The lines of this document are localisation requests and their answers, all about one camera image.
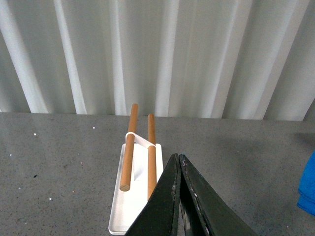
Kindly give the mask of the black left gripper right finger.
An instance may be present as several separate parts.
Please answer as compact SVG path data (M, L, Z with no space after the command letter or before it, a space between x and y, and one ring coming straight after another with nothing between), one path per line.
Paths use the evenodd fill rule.
M180 206L187 236L255 236L248 226L216 193L212 186L181 154Z

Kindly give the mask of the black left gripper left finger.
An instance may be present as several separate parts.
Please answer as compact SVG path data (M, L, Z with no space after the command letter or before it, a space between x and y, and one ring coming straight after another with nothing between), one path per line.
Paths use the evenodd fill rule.
M147 204L126 232L127 236L176 236L178 231L181 169L173 154Z

